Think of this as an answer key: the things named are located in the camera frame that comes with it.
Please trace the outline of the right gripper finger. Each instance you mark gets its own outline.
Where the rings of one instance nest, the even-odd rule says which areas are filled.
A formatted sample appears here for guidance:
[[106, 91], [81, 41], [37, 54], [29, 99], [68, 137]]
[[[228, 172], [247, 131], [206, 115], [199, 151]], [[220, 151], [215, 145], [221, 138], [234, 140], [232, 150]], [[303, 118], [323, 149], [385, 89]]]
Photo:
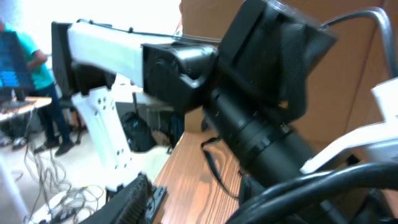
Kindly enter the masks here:
[[127, 187], [81, 224], [139, 223], [147, 209], [151, 187], [147, 176], [139, 174]]

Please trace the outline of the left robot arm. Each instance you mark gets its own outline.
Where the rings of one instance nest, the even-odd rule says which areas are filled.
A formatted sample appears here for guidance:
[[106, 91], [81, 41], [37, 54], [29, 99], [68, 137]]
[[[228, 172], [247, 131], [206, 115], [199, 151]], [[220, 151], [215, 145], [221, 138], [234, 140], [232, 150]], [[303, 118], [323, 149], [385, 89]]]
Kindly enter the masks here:
[[202, 108], [239, 163], [262, 185], [301, 175], [311, 147], [290, 127], [307, 110], [306, 81], [334, 33], [278, 1], [244, 1], [221, 40], [53, 24], [53, 48], [75, 77], [72, 103], [103, 165], [106, 187], [132, 182], [142, 163], [127, 151], [116, 97], [124, 75], [178, 114]]

